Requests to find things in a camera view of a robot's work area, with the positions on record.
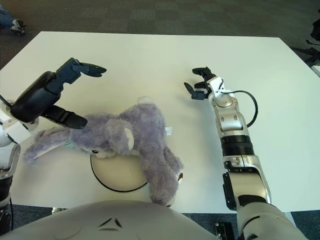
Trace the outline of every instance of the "fur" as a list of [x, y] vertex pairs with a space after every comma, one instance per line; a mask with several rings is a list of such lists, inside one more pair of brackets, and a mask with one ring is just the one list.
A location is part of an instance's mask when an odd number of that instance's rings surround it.
[[165, 206], [173, 202], [183, 164], [167, 146], [165, 118], [150, 98], [140, 98], [137, 105], [119, 115], [98, 113], [86, 118], [83, 129], [60, 127], [39, 132], [24, 160], [30, 163], [68, 141], [98, 158], [140, 155], [152, 202]]

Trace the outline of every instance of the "white tag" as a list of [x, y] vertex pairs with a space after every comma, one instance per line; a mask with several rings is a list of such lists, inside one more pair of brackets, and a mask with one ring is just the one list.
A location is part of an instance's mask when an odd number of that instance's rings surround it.
[[165, 131], [166, 131], [166, 135], [167, 136], [171, 136], [172, 135], [172, 127], [166, 127]]

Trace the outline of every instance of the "floor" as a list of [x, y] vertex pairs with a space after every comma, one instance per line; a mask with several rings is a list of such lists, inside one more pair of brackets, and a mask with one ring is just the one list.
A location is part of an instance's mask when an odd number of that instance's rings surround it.
[[[40, 31], [279, 37], [291, 47], [309, 48], [305, 39], [315, 42], [310, 37], [312, 23], [320, 18], [319, 0], [0, 0], [0, 4], [27, 24], [25, 36], [0, 30], [0, 69]], [[15, 205], [14, 212], [19, 227], [49, 215], [51, 209]], [[186, 215], [211, 232], [215, 222], [232, 222], [235, 227], [234, 214]], [[320, 240], [320, 211], [292, 216], [307, 238]]]

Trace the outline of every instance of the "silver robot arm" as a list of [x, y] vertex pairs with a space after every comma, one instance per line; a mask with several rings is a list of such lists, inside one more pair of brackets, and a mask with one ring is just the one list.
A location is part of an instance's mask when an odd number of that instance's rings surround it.
[[[248, 127], [239, 111], [235, 92], [225, 89], [221, 77], [211, 73], [210, 69], [195, 68], [194, 74], [201, 75], [204, 82], [197, 83], [194, 91], [185, 83], [191, 98], [208, 98], [216, 117], [216, 127], [221, 141], [223, 165], [227, 172], [223, 174], [223, 191], [226, 205], [237, 211], [237, 226], [243, 240], [305, 240], [306, 237], [275, 206], [271, 205], [271, 193], [262, 170], [259, 158], [255, 155]], [[254, 97], [256, 113], [258, 105]]]

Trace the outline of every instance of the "white plate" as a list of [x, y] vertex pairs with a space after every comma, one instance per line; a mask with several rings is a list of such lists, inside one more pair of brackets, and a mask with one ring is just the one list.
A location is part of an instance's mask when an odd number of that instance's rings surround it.
[[147, 183], [138, 156], [116, 155], [111, 158], [97, 158], [91, 155], [91, 167], [97, 180], [116, 192], [132, 192]]

